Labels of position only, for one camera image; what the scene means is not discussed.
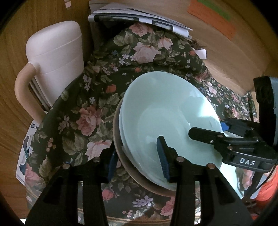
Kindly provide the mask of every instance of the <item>stack of paper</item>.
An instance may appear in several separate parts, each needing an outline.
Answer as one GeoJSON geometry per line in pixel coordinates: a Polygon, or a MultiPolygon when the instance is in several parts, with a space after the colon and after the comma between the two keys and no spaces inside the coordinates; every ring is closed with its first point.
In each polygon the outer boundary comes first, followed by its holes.
{"type": "Polygon", "coordinates": [[[119,3],[110,3],[95,10],[89,17],[89,22],[99,21],[134,21],[156,25],[183,37],[189,37],[189,30],[183,24],[158,15],[154,12],[139,10],[119,3]]]}

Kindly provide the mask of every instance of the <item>metal bolt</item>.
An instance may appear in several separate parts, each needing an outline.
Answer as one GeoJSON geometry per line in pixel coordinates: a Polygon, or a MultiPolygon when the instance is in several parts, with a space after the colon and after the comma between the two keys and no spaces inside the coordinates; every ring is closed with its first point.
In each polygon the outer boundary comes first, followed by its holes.
{"type": "Polygon", "coordinates": [[[216,166],[213,163],[208,163],[207,167],[210,168],[211,170],[212,169],[214,170],[216,166]]]}
{"type": "Polygon", "coordinates": [[[64,170],[67,170],[69,167],[70,167],[70,165],[67,164],[67,163],[65,163],[65,164],[63,165],[63,169],[64,169],[64,170]]]}
{"type": "Polygon", "coordinates": [[[179,163],[183,163],[184,162],[184,157],[181,157],[181,156],[177,157],[177,161],[179,163]]]}
{"type": "Polygon", "coordinates": [[[100,162],[100,157],[94,157],[93,162],[94,163],[99,163],[100,162]]]}

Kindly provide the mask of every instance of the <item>wooden floor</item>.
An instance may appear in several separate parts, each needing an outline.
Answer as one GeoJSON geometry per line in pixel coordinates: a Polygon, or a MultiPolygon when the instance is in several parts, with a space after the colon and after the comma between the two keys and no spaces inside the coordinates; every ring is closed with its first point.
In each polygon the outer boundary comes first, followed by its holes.
{"type": "MultiPolygon", "coordinates": [[[[191,0],[115,1],[155,11],[191,27],[190,34],[206,46],[208,60],[205,63],[215,79],[238,93],[252,89],[252,79],[263,73],[277,76],[277,37],[248,0],[210,0],[230,15],[236,28],[231,40],[189,14],[191,0]]],[[[25,189],[15,178],[15,171],[32,119],[15,98],[14,82],[27,63],[25,45],[28,38],[57,22],[75,20],[79,23],[84,59],[88,58],[92,50],[88,0],[72,0],[71,4],[67,10],[63,0],[27,0],[0,34],[0,190],[20,218],[25,218],[28,210],[25,189]]]]}

